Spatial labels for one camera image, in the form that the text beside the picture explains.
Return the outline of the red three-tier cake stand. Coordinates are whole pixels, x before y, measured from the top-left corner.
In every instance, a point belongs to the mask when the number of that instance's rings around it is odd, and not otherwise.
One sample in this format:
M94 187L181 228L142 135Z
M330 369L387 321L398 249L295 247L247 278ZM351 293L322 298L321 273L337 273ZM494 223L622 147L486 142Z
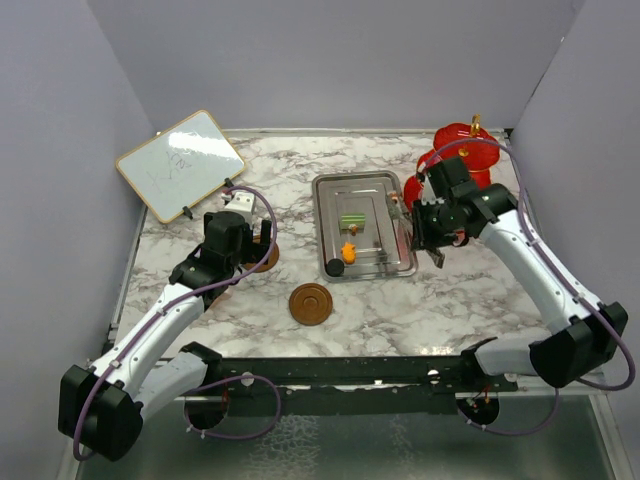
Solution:
M405 182L403 198L409 211L412 210L413 202L422 194L425 165L441 158L460 157L479 188L491 184L490 170L500 159L500 148L483 142L469 142L469 138L497 142L495 137L481 127L479 115L474 115L470 123L452 123L437 130L433 148L420 156L416 172Z

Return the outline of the stainless steel tray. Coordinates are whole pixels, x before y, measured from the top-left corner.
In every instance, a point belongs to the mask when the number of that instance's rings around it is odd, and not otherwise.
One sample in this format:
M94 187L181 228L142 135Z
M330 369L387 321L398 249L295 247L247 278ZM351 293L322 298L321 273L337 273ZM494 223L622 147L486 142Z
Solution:
M391 191L400 195L400 182L386 170L319 175L312 181L320 273L325 279L344 283L407 277L416 272L418 260L410 240L399 222L389 216L386 197ZM366 215L365 228L354 236L339 227L340 216L347 213ZM325 264L333 258L342 260L345 242L356 245L356 261L345 264L341 277L329 277Z

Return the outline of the black round cookie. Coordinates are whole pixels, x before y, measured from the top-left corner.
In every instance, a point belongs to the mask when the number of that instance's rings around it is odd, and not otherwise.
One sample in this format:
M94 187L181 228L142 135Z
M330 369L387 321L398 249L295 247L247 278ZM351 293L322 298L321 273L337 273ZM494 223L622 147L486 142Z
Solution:
M325 272L329 277L338 278L345 272L345 263L338 258L333 258L325 264Z

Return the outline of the orange fish-shaped pastry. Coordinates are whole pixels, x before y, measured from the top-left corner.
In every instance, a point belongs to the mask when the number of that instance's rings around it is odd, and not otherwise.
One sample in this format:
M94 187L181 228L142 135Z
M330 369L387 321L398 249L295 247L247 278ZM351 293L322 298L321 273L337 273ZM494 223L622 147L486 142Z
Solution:
M345 242L341 247L341 256L346 265L353 265L357 257L356 245L351 242Z

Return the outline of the green layered cake slice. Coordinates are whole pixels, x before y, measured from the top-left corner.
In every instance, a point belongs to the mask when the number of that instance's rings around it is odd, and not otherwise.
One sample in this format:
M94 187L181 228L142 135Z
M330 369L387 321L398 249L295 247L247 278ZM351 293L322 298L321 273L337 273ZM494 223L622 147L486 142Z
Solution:
M366 215L364 213L347 213L342 214L339 218L340 230L348 232L352 236L362 231L365 225Z

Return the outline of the metal tongs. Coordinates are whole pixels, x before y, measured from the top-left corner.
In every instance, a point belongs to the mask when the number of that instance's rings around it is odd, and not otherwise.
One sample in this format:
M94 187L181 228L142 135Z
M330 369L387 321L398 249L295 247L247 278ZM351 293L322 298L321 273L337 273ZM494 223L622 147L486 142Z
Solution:
M390 194L398 195L398 197L401 200L399 205L395 205L391 202L391 200L389 199ZM402 200L401 196L396 191L391 191L390 193L387 194L386 204L387 204L387 209L388 209L390 218L392 220L397 220L399 222L399 225L406 232L408 239L410 240L411 249L426 251L429 257L431 258L432 262L434 263L435 267L438 269L442 269L445 261L445 255L438 248L415 246L412 217L406 205L404 204L404 201Z

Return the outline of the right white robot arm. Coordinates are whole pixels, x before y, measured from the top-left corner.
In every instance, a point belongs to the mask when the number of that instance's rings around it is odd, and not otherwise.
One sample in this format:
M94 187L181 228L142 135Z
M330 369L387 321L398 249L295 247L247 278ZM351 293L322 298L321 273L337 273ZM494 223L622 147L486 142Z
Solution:
M563 388L608 362L628 322L618 303L604 304L570 274L501 184L479 188L463 160L441 160L420 173L412 204L413 243L442 265L442 248L479 240L510 270L548 330L541 339L490 338L465 350L461 383L481 391L500 374L537 376Z

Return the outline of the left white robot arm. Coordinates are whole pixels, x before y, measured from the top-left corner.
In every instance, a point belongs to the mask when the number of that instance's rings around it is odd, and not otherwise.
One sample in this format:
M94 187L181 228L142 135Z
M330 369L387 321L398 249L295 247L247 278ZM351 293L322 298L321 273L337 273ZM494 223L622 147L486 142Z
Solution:
M58 430L71 439L75 460L95 454L121 459L157 410L190 390L206 395L218 388L220 369L190 351L163 367L157 362L229 286L267 263L277 235L274 216L255 236L249 214L229 209L205 214L203 241L173 268L152 308L101 357L63 374Z

